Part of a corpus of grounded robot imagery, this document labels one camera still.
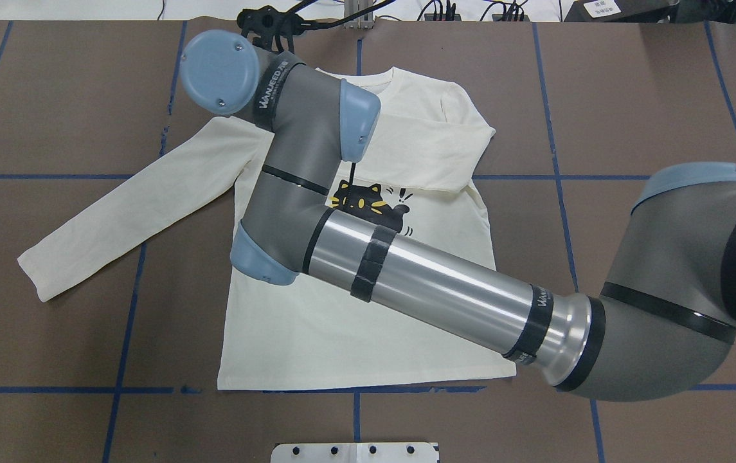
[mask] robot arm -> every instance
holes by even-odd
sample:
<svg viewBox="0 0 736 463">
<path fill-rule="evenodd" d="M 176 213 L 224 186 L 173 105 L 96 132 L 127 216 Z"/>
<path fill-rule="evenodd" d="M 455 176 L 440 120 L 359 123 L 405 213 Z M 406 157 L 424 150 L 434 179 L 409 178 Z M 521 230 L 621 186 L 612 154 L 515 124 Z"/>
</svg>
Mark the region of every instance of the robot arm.
<svg viewBox="0 0 736 463">
<path fill-rule="evenodd" d="M 736 334 L 736 166 L 653 176 L 600 298 L 558 296 L 325 206 L 341 161 L 359 161 L 379 99 L 210 30 L 181 64 L 188 94 L 215 114 L 274 132 L 231 261 L 290 284 L 299 272 L 379 302 L 522 364 L 552 386 L 640 401 L 686 390 Z"/>
</svg>

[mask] wire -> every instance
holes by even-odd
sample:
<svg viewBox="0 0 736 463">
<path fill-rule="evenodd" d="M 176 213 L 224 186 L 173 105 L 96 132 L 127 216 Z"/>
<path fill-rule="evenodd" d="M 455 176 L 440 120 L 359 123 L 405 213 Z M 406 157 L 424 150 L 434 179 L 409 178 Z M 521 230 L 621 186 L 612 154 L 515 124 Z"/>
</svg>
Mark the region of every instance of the wire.
<svg viewBox="0 0 736 463">
<path fill-rule="evenodd" d="M 285 26 L 285 19 L 287 19 L 290 15 L 293 15 L 295 12 L 300 11 L 302 8 L 305 8 L 306 6 L 316 2 L 317 0 L 302 0 L 301 2 L 295 4 L 290 9 L 288 9 L 288 11 L 282 15 L 282 18 L 280 18 L 279 20 L 279 24 L 276 25 L 276 49 L 279 50 L 280 53 L 285 51 L 285 47 L 282 46 L 282 26 Z M 294 47 L 292 43 L 292 39 L 288 39 L 288 49 L 291 53 L 294 52 Z"/>
<path fill-rule="evenodd" d="M 512 3 L 502 2 L 500 0 L 493 0 L 488 5 L 488 8 L 485 9 L 485 12 L 482 13 L 482 17 L 479 18 L 480 23 L 485 20 L 485 15 L 488 14 L 491 8 L 494 7 L 494 5 L 502 5 L 502 17 L 499 18 L 498 21 L 503 21 L 505 23 L 506 21 L 524 21 L 525 20 L 525 9 L 523 8 L 523 5 L 527 3 L 527 0 L 524 0 L 522 3 L 516 3 L 515 1 Z"/>
<path fill-rule="evenodd" d="M 436 12 L 436 3 L 439 3 L 439 6 L 441 7 L 442 0 L 430 0 L 430 2 L 427 2 L 426 4 L 424 4 L 424 6 L 422 6 L 422 11 L 420 12 L 420 15 L 418 15 L 417 17 L 417 21 L 420 20 L 424 16 L 424 11 L 427 10 L 427 7 L 430 6 L 431 3 L 433 3 L 433 20 L 434 21 L 436 20 L 436 15 L 438 14 Z"/>
<path fill-rule="evenodd" d="M 369 8 L 365 8 L 364 10 L 358 11 L 352 15 L 349 15 L 349 17 L 344 17 L 341 20 L 333 21 L 332 23 L 318 23 L 313 24 L 312 26 L 308 26 L 304 28 L 304 30 L 320 30 L 320 29 L 330 29 L 332 27 L 341 26 L 344 23 L 347 23 L 348 21 L 355 20 L 356 18 L 360 17 L 360 15 L 365 15 L 370 12 L 375 12 L 376 10 L 380 8 L 384 8 L 385 6 L 390 5 L 391 3 L 396 2 L 396 0 L 385 0 L 382 3 L 377 3 L 376 5 L 370 6 Z"/>
</svg>

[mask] metal plate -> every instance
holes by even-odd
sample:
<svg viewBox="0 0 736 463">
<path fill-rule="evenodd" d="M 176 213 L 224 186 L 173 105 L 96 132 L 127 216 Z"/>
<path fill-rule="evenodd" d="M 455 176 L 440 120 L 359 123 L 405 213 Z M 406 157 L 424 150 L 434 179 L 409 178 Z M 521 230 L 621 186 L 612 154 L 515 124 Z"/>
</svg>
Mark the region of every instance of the metal plate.
<svg viewBox="0 0 736 463">
<path fill-rule="evenodd" d="M 439 445 L 432 442 L 365 442 L 280 444 L 271 463 L 438 463 Z"/>
</svg>

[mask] white long-sleeve shirt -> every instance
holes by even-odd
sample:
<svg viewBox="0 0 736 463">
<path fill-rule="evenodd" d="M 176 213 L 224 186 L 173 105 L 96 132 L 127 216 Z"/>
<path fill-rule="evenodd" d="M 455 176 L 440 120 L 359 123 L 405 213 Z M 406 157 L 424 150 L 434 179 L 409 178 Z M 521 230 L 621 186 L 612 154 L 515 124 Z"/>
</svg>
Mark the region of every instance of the white long-sleeve shirt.
<svg viewBox="0 0 736 463">
<path fill-rule="evenodd" d="M 350 200 L 364 199 L 360 217 L 493 268 L 487 209 L 471 175 L 494 129 L 467 93 L 398 68 L 337 77 L 376 93 L 382 109 L 354 184 L 342 163 L 329 205 L 343 207 L 337 193 L 353 188 Z M 233 185 L 238 223 L 272 139 L 238 118 L 212 118 L 24 252 L 20 266 L 47 301 Z M 500 354 L 307 275 L 278 287 L 233 270 L 217 384 L 303 390 L 514 375 Z"/>
</svg>

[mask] cat print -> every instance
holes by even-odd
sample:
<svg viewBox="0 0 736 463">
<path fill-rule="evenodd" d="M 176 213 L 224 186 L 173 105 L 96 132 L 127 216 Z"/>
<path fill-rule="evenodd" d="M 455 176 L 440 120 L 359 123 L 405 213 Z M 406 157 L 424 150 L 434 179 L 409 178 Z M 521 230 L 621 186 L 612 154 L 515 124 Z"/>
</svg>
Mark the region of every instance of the cat print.
<svg viewBox="0 0 736 463">
<path fill-rule="evenodd" d="M 370 186 L 349 185 L 347 181 L 339 182 L 339 190 L 330 198 L 330 207 L 344 211 L 362 220 L 387 226 L 402 231 L 402 216 L 411 211 L 404 204 L 394 208 L 382 199 L 382 185 Z"/>
</svg>

